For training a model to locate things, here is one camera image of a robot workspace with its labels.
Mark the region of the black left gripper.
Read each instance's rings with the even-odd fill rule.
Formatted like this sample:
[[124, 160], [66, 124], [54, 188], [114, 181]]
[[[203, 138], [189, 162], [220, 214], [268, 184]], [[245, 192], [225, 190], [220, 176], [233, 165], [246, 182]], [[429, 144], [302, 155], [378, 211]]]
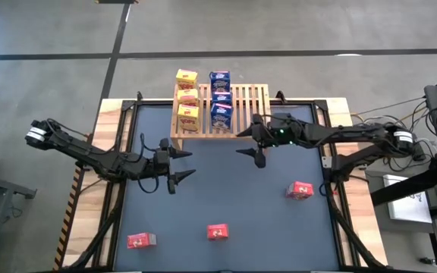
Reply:
[[192, 152], [175, 149], [169, 144], [167, 138], [160, 140], [159, 147], [154, 152], [153, 161], [155, 167], [157, 168], [156, 173], [158, 174], [158, 176], [162, 175], [167, 177], [167, 188], [169, 194], [175, 194], [176, 185], [178, 185], [186, 177], [189, 177], [196, 172], [195, 169], [192, 169], [187, 171], [175, 172], [173, 174], [170, 169], [170, 161], [176, 158], [188, 157], [192, 154]]

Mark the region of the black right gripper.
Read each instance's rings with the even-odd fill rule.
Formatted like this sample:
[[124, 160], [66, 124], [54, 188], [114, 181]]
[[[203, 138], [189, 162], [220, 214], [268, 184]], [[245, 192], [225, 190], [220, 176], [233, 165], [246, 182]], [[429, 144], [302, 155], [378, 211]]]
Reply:
[[253, 124], [236, 137], [252, 137], [257, 142], [257, 149], [237, 149], [236, 152], [254, 158], [258, 168], [266, 166], [263, 150], [281, 145], [297, 145], [299, 143], [299, 124], [289, 113], [274, 115], [253, 115]]

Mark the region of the blue Frosted Flakes cereal box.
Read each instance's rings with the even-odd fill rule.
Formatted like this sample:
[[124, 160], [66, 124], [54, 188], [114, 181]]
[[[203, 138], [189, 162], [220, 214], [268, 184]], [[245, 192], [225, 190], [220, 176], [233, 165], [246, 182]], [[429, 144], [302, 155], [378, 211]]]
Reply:
[[231, 74], [229, 71], [212, 71], [209, 73], [210, 87], [212, 92], [229, 92]]
[[214, 103], [211, 109], [212, 127], [217, 130], [229, 132], [231, 130], [233, 110], [231, 105]]
[[233, 96], [232, 96], [231, 92], [223, 92], [223, 91], [212, 92], [212, 102], [213, 103], [231, 105], [232, 99], [233, 99]]

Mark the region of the yellow Corn Pops cereal box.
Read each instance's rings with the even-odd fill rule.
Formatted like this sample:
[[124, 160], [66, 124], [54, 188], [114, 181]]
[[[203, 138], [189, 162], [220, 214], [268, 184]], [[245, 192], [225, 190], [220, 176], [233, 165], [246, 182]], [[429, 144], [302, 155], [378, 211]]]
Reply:
[[182, 130], [198, 131], [200, 128], [200, 108], [180, 104], [178, 106], [178, 125]]
[[177, 91], [179, 105], [198, 106], [200, 102], [197, 89], [180, 89]]
[[196, 89], [198, 73], [196, 71], [179, 69], [175, 79], [178, 89]]

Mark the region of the red Froot Loops cereal box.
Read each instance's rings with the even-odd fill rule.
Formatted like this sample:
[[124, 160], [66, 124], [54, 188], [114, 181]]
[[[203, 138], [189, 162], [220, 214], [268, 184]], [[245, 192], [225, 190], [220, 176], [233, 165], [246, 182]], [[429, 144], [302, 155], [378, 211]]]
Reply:
[[295, 181], [287, 189], [285, 196], [290, 199], [303, 200], [314, 195], [312, 184]]
[[229, 229], [227, 224], [210, 224], [206, 228], [208, 240], [225, 240], [229, 238]]
[[149, 246], [155, 246], [156, 244], [156, 235], [149, 232], [132, 234], [127, 237], [128, 249], [146, 248]]

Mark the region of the wooden slatted shelf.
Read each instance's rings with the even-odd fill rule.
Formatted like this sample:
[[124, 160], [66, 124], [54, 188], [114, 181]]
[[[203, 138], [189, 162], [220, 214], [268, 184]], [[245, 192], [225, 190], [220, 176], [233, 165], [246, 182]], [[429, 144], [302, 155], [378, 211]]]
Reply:
[[231, 118], [229, 132], [214, 129], [211, 123], [212, 95], [209, 84], [201, 83], [198, 89], [199, 129], [197, 131], [182, 130], [178, 121], [178, 86], [174, 87], [171, 142], [177, 149], [183, 149], [185, 140], [233, 140], [236, 134], [247, 129], [254, 114], [270, 115], [271, 105], [269, 86], [267, 84], [231, 84], [234, 113]]

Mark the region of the blue-grey table mat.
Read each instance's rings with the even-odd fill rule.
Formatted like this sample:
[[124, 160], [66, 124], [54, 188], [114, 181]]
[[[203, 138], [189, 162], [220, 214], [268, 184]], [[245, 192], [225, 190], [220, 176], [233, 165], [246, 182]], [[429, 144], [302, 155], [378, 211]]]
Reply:
[[[166, 179], [127, 184], [116, 248], [116, 271], [335, 271], [335, 238], [325, 197], [289, 199], [295, 181], [323, 182], [319, 151], [280, 146], [258, 168], [237, 149], [249, 139], [187, 140], [191, 156], [173, 171], [195, 169], [169, 194]], [[208, 240], [210, 224], [227, 224], [229, 238]], [[149, 232], [157, 244], [128, 249], [127, 237]]]

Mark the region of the yellow black hazard strip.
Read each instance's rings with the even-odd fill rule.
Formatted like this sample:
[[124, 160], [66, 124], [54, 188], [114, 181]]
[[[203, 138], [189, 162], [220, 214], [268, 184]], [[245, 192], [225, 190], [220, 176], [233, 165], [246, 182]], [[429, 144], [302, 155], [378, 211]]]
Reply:
[[83, 194], [83, 189], [90, 178], [91, 170], [80, 162], [75, 165], [71, 191], [64, 211], [63, 224], [52, 266], [53, 271], [74, 264], [88, 244], [86, 232], [82, 231], [81, 225], [86, 209], [86, 197]]

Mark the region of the black diagonal beam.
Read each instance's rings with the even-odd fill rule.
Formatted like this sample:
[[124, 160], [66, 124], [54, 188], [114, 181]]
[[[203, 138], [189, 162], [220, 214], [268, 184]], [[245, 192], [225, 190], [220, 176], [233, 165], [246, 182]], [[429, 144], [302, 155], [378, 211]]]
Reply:
[[437, 168], [429, 169], [406, 180], [384, 187], [370, 194], [373, 205], [378, 206], [437, 187]]

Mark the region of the white sheet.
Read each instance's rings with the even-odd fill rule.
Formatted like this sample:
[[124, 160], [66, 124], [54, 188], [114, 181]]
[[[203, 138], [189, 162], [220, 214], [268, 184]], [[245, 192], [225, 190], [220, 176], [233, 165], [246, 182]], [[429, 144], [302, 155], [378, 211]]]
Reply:
[[415, 193], [403, 199], [389, 202], [387, 206], [390, 219], [425, 224], [432, 223], [425, 192]]

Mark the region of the black metal table frame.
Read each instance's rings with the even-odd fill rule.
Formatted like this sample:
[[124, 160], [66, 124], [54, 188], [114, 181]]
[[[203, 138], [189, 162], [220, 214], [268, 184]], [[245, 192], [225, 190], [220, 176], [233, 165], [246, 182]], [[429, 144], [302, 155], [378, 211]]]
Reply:
[[[277, 107], [307, 106], [311, 110], [311, 116], [316, 123], [330, 124], [328, 103], [333, 99], [290, 99], [285, 103], [279, 99], [273, 99], [272, 105]], [[129, 152], [132, 150], [134, 134], [136, 132], [136, 119], [139, 108], [144, 106], [172, 105], [171, 99], [103, 99], [99, 106], [96, 117], [96, 125], [92, 134], [92, 144], [100, 149]], [[93, 255], [92, 265], [104, 266], [109, 271], [115, 269], [116, 248], [118, 247], [118, 235], [121, 228], [121, 216], [123, 211], [125, 190], [127, 181], [119, 179], [107, 183], [102, 193], [102, 210], [99, 226], [102, 227], [111, 215], [110, 231], [105, 233], [104, 239], [99, 243], [97, 253]]]

